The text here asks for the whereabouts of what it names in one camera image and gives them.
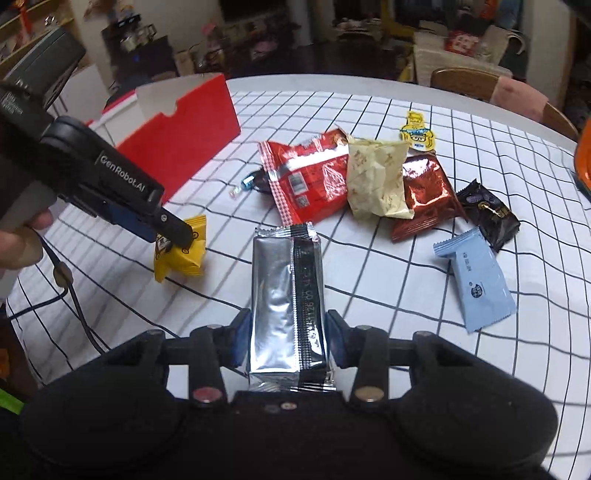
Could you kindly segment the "person's left hand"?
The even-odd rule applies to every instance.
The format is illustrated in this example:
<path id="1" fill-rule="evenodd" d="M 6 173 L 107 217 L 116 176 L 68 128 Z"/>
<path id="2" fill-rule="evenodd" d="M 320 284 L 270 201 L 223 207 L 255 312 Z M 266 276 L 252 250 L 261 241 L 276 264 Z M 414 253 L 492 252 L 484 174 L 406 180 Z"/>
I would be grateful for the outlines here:
<path id="1" fill-rule="evenodd" d="M 20 270 L 39 262 L 43 257 L 38 232 L 50 227 L 53 215 L 44 210 L 14 232 L 1 232 L 1 268 Z"/>

